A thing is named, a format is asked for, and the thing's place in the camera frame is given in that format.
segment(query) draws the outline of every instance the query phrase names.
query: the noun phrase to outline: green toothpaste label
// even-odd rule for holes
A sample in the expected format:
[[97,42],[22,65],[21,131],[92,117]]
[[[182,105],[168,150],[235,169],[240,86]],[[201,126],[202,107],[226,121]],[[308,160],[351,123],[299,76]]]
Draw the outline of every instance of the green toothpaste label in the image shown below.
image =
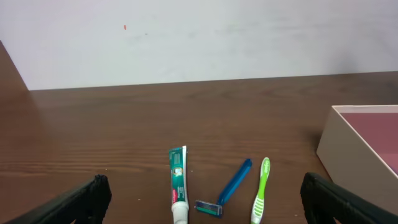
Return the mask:
[[172,173],[172,203],[185,202],[184,165],[182,147],[169,152]]

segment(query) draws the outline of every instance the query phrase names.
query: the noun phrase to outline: toothbrush handle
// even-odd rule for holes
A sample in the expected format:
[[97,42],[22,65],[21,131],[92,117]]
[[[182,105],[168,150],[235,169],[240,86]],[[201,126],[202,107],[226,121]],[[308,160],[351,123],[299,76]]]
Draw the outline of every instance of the toothbrush handle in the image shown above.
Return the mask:
[[268,158],[265,158],[261,164],[260,184],[259,184],[259,191],[257,193],[257,196],[262,200],[264,199],[264,192],[266,189],[270,169],[271,169],[271,163]]

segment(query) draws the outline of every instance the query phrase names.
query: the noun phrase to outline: brown wooden surface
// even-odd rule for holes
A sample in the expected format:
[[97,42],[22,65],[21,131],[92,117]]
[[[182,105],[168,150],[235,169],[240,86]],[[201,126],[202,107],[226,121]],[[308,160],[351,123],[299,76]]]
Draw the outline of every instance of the brown wooden surface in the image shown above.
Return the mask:
[[0,40],[0,103],[14,100],[26,92],[25,83]]
[[[105,223],[172,223],[168,150],[188,146],[190,223],[249,223],[271,159],[263,223],[305,223],[304,173],[331,105],[398,103],[398,73],[32,91],[0,108],[0,222],[95,174],[109,177]],[[253,168],[222,219],[216,202],[243,160]]]

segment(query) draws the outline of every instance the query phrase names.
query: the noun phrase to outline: white wall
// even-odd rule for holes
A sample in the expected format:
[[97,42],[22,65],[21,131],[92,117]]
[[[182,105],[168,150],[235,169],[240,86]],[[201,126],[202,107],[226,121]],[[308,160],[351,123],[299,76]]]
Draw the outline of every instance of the white wall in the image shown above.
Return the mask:
[[398,1],[0,0],[0,39],[30,90],[380,72]]

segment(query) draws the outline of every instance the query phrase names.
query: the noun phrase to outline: wood grain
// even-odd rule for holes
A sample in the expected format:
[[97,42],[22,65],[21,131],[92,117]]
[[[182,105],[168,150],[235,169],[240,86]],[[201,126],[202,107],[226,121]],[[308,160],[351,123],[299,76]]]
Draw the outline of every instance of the wood grain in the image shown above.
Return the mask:
[[24,81],[0,40],[0,103],[7,103],[27,92]]
[[[168,150],[188,146],[190,223],[249,223],[259,166],[271,159],[264,223],[306,223],[306,172],[331,105],[398,103],[398,73],[32,91],[0,109],[0,222],[91,178],[109,177],[105,223],[172,223]],[[243,160],[253,168],[217,219]]]

